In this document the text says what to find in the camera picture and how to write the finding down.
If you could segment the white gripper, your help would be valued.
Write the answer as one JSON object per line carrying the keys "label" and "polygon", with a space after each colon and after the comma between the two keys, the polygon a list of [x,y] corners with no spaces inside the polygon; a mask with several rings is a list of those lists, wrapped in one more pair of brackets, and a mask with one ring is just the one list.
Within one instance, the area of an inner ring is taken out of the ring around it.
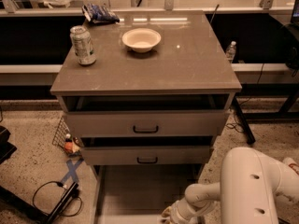
{"label": "white gripper", "polygon": [[165,224],[197,224],[204,202],[188,203],[185,199],[174,202],[162,212]]}

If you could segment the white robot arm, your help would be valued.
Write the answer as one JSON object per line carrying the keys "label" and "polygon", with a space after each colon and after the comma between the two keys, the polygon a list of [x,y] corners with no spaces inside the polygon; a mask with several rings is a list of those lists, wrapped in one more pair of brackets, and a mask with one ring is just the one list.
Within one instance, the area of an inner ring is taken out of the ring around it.
{"label": "white robot arm", "polygon": [[279,224],[276,202],[299,201],[299,165],[275,160],[249,147],[231,149],[221,165],[221,179],[192,184],[184,197],[162,212],[167,224],[189,224],[221,203],[221,224]]}

